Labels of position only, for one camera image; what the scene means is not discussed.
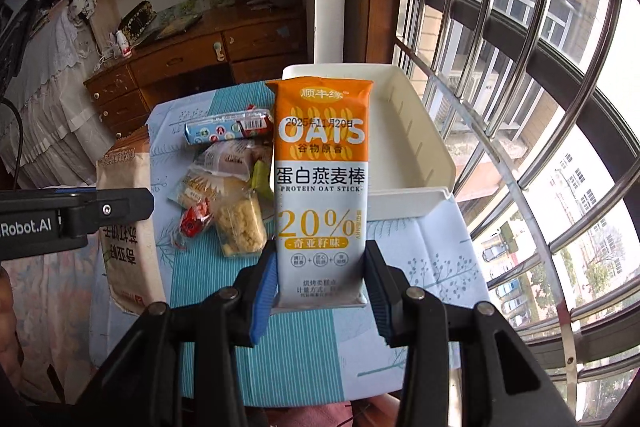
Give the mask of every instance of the barcode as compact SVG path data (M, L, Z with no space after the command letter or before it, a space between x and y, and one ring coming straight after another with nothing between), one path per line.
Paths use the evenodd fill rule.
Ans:
M264 118L255 118L254 120L243 120L240 122L242 128L245 131L252 131L255 129L264 129L267 127L267 123L264 121Z

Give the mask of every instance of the pile of snacks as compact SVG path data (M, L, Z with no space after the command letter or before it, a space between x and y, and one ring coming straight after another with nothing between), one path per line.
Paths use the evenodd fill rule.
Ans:
M260 201L273 201L268 182L271 113L250 107L188 121L184 127L188 143L209 147L196 156L170 195L185 209L175 246L186 249L191 239L215 225L226 257L259 254L267 242Z

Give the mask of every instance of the wooden desk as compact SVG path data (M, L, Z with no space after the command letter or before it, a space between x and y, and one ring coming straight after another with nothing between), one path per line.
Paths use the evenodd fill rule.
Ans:
M122 137L140 127L158 103L278 78L285 67L306 62L301 7L251 10L238 0L237 6L204 12L182 35L108 60L84 85L103 123Z

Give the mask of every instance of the drawer handle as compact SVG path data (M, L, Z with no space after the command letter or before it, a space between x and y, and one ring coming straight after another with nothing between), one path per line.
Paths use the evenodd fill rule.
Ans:
M167 67L175 66L176 64L180 64L182 61L184 61L184 58L182 58L182 57L172 58L171 60L169 60L167 62Z
M225 54L222 52L222 42L216 41L213 43L213 50L216 52L216 56L219 62L225 60Z

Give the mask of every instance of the yellow oval logo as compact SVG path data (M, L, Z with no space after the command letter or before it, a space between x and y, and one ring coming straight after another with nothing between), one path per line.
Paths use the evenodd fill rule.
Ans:
M327 87L303 87L300 89L300 98L313 100L319 103L330 103L340 100L342 93Z

